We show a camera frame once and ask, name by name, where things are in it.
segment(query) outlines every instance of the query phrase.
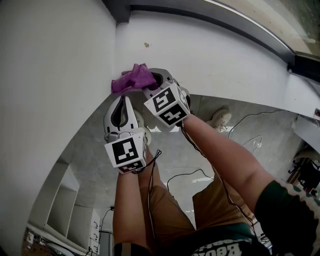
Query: white cabinet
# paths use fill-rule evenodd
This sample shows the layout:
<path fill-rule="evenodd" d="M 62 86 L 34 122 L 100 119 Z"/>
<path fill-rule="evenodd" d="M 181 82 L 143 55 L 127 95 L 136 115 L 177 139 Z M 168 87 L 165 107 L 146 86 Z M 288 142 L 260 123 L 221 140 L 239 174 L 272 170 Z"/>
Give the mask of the white cabinet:
<path fill-rule="evenodd" d="M 98 254 L 100 217 L 93 208 L 75 205 L 79 187 L 71 167 L 56 163 L 33 204 L 29 228 L 41 230 L 49 241 L 54 237 L 77 254 L 90 249 Z"/>
<path fill-rule="evenodd" d="M 84 248 L 99 250 L 100 217 L 92 208 L 75 205 L 67 238 Z"/>

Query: gray floor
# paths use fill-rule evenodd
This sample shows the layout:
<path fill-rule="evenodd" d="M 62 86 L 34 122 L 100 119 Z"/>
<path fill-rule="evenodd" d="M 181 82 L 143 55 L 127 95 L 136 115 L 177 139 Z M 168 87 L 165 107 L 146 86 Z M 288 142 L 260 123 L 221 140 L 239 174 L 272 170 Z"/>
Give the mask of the gray floor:
<path fill-rule="evenodd" d="M 198 168 L 213 177 L 210 164 L 184 138 L 177 129 L 164 127 L 144 107 L 146 101 L 141 92 L 130 92 L 129 97 L 135 109 L 144 118 L 145 125 L 151 130 L 152 141 L 149 146 L 154 154 L 162 150 L 158 158 L 160 176 L 163 183 L 174 175 L 191 173 Z M 110 95 L 89 117 L 70 141 L 59 161 L 69 163 L 80 183 L 76 204 L 96 208 L 103 217 L 107 208 L 114 205 L 118 171 L 113 169 L 105 150 L 103 117 L 117 95 Z M 259 112 L 273 112 L 275 109 L 258 104 L 237 100 L 192 95 L 191 111 L 204 121 L 221 107 L 227 107 L 232 119 L 227 124 L 229 130 L 245 115 Z M 283 111 L 272 115 L 248 117 L 231 133 L 231 138 L 239 144 L 245 144 L 251 138 L 262 135 L 261 147 L 254 156 L 262 166 L 276 178 L 286 180 L 292 159 L 303 141 L 291 130 L 291 122 L 296 114 Z M 253 151 L 260 142 L 257 138 L 245 147 Z M 201 172 L 193 175 L 179 176 L 170 181 L 170 192 L 179 202 L 182 210 L 194 223 L 192 196 L 204 189 L 212 180 Z M 103 222 L 103 228 L 112 229 L 113 212 L 109 212 Z"/>

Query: wire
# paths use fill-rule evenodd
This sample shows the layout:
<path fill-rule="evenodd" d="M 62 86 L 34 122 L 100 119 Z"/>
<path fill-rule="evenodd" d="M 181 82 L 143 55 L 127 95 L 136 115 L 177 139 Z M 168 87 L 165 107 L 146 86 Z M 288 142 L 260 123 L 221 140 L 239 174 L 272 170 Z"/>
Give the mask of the wire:
<path fill-rule="evenodd" d="M 112 210 L 111 210 L 111 208 L 110 208 L 109 210 L 107 210 L 107 211 L 106 211 L 106 213 L 105 213 L 105 215 L 104 215 L 104 217 L 103 217 L 103 219 L 102 219 L 101 230 L 102 230 L 102 227 L 103 227 L 103 225 L 104 225 L 105 217 L 106 217 L 107 213 L 108 213 L 108 212 L 110 212 L 110 211 L 112 211 Z M 100 231 L 100 234 L 99 234 L 99 243 L 98 243 L 98 248 L 99 248 L 99 245 L 100 245 L 100 239 L 101 239 L 101 231 Z"/>
<path fill-rule="evenodd" d="M 258 114 L 247 114 L 244 118 L 242 118 L 234 127 L 232 127 L 232 129 L 230 130 L 229 132 L 229 135 L 228 135 L 228 138 L 230 139 L 231 137 L 231 133 L 234 131 L 234 129 L 242 123 L 243 120 L 245 120 L 246 118 L 248 117 L 257 117 L 259 115 L 272 115 L 272 114 L 276 114 L 276 113 L 279 113 L 279 112 L 283 112 L 283 111 L 286 111 L 286 110 L 276 110 L 274 112 L 260 112 Z"/>
<path fill-rule="evenodd" d="M 220 179 L 220 181 L 222 182 L 223 184 L 223 187 L 224 187 L 224 190 L 225 190 L 225 193 L 226 193 L 226 197 L 227 197 L 227 200 L 228 200 L 228 203 L 232 206 L 235 206 L 237 207 L 237 209 L 240 211 L 240 213 L 242 214 L 245 222 L 248 224 L 248 226 L 250 227 L 249 223 L 247 222 L 246 219 L 248 219 L 248 221 L 251 223 L 251 230 L 253 231 L 255 237 L 258 239 L 258 236 L 256 234 L 256 230 L 255 230 L 255 225 L 254 225 L 254 222 L 253 220 L 247 216 L 244 211 L 241 209 L 241 207 L 239 207 L 236 203 L 233 202 L 233 200 L 231 199 L 230 195 L 229 195 L 229 192 L 228 192 L 228 189 L 227 189 L 227 186 L 225 184 L 225 181 L 220 177 L 219 173 L 217 172 L 217 170 L 213 167 L 213 169 L 215 170 L 215 173 L 217 174 L 218 178 Z"/>
<path fill-rule="evenodd" d="M 241 146 L 244 147 L 245 145 L 249 144 L 250 142 L 252 142 L 253 140 L 255 140 L 255 139 L 259 138 L 259 137 L 261 137 L 261 140 L 260 140 L 260 142 L 256 145 L 256 148 L 251 152 L 251 154 L 253 155 L 254 152 L 255 152 L 258 148 L 260 148 L 260 145 L 261 145 L 262 139 L 263 139 L 262 135 L 258 135 L 258 136 L 256 136 L 256 137 L 250 139 L 248 142 L 242 144 Z"/>
<path fill-rule="evenodd" d="M 94 252 L 91 248 L 87 251 L 87 253 L 85 254 L 85 256 L 87 256 L 88 255 L 88 253 L 90 253 L 90 251 L 91 251 L 91 254 Z"/>
<path fill-rule="evenodd" d="M 208 175 L 206 175 L 205 172 L 204 172 L 204 170 L 202 170 L 201 168 L 199 168 L 199 169 L 197 169 L 197 170 L 195 170 L 194 172 L 191 172 L 191 173 L 181 173 L 181 174 L 178 174 L 178 175 L 175 175 L 175 176 L 171 177 L 171 178 L 168 180 L 167 184 L 166 184 L 166 187 L 167 187 L 168 191 L 170 192 L 170 190 L 169 190 L 169 181 L 171 181 L 174 177 L 178 177 L 178 176 L 182 176 L 182 175 L 191 175 L 191 174 L 196 173 L 197 171 L 201 171 L 204 176 L 210 178 L 211 180 L 214 180 L 212 177 L 209 177 Z"/>
<path fill-rule="evenodd" d="M 181 127 L 181 132 L 184 135 L 184 137 L 186 138 L 186 140 L 194 147 L 194 149 L 196 151 L 198 151 L 204 158 L 206 158 L 206 156 L 200 151 L 200 149 L 197 147 L 197 145 L 190 139 L 189 135 L 186 133 L 184 126 L 182 125 Z"/>
<path fill-rule="evenodd" d="M 149 162 L 149 164 L 147 164 L 147 166 L 149 166 L 151 163 L 153 163 L 152 171 L 151 171 L 151 175 L 150 175 L 150 181 L 149 181 L 149 188 L 148 188 L 148 211 L 149 211 L 149 216 L 150 216 L 150 220 L 151 220 L 151 228 L 152 228 L 153 238 L 154 238 L 156 247 L 157 247 L 157 241 L 156 241 L 154 219 L 152 217 L 151 210 L 150 210 L 150 199 L 151 199 L 151 192 L 154 187 L 154 170 L 155 170 L 155 166 L 156 166 L 156 159 L 161 154 L 162 154 L 162 151 L 157 149 L 154 158 Z"/>
<path fill-rule="evenodd" d="M 156 159 L 161 155 L 162 151 L 157 149 L 154 158 L 143 168 L 139 169 L 139 170 L 134 170 L 132 171 L 133 174 L 139 174 L 142 173 L 147 167 L 149 167 L 152 163 L 154 163 L 156 161 Z"/>

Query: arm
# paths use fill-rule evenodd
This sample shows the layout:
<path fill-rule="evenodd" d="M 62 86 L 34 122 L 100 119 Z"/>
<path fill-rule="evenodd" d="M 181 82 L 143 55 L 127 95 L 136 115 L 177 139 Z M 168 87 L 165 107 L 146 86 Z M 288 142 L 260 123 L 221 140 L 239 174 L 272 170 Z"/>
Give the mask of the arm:
<path fill-rule="evenodd" d="M 146 227 L 138 175 L 119 174 L 113 215 L 114 244 L 130 243 L 147 248 Z"/>
<path fill-rule="evenodd" d="M 194 115 L 183 120 L 184 129 L 228 184 L 254 213 L 262 191 L 274 180 L 256 158 L 238 143 L 215 131 Z"/>

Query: purple cloth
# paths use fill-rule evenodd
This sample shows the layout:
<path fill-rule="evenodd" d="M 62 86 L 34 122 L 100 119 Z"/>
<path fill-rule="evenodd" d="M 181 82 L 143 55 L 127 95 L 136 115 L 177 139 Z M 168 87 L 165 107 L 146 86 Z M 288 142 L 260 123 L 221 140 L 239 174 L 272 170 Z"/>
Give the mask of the purple cloth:
<path fill-rule="evenodd" d="M 134 64 L 132 71 L 123 71 L 121 74 L 120 78 L 111 82 L 111 91 L 114 94 L 130 89 L 141 89 L 157 83 L 146 64 Z"/>

